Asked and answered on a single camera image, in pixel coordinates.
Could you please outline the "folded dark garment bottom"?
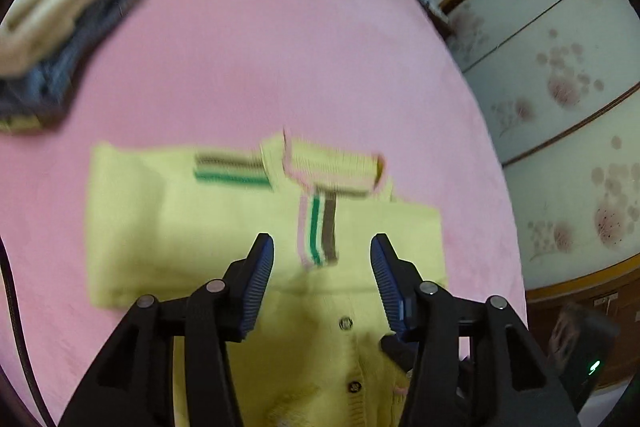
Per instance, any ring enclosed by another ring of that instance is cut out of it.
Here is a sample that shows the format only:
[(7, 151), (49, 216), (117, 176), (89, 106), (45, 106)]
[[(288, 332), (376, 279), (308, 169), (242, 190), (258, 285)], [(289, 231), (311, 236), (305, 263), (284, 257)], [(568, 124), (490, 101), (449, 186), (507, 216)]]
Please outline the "folded dark garment bottom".
[(39, 133), (55, 127), (67, 114), (64, 103), (47, 100), (24, 103), (1, 101), (1, 132), (6, 134)]

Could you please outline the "floral wardrobe doors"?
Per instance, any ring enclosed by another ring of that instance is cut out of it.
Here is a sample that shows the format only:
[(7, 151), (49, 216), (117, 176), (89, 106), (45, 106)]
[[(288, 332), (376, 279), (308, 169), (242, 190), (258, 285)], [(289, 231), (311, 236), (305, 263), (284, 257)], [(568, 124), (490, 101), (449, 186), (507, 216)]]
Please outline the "floral wardrobe doors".
[(639, 364), (639, 0), (433, 0), (484, 114), (518, 229), (529, 327), (564, 303), (620, 326), (601, 381)]

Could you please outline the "folded blue jeans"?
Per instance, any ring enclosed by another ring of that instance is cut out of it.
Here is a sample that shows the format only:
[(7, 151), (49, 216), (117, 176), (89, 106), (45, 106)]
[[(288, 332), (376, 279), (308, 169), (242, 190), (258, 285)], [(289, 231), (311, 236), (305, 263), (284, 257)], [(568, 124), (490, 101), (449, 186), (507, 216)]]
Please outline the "folded blue jeans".
[(97, 46), (122, 22), (140, 0), (96, 0), (76, 20), (75, 28), (54, 52), (16, 79), (1, 80), (1, 101), (47, 100), (64, 103), (76, 91), (78, 70)]

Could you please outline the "dark wooden nightstand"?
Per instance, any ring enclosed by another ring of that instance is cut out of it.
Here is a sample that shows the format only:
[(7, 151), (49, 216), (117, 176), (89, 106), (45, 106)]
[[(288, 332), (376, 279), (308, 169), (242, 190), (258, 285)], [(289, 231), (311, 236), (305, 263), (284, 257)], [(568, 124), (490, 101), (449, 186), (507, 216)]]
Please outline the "dark wooden nightstand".
[(442, 40), (446, 41), (454, 36), (456, 32), (451, 26), (448, 16), (442, 12), (440, 7), (434, 0), (416, 0), (421, 5), (422, 10), (427, 18), (431, 21)]

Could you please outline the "pink bed sheet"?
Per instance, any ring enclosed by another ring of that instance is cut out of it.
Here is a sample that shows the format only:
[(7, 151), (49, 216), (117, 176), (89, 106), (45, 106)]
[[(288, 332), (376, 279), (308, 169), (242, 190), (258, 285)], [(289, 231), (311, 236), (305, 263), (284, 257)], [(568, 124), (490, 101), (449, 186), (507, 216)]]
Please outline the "pink bed sheet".
[(480, 108), (416, 0), (143, 0), (57, 132), (1, 141), (1, 235), (54, 415), (137, 297), (276, 246), (230, 347), (250, 426), (393, 426), (407, 381), (376, 233), (454, 295), (525, 307)]

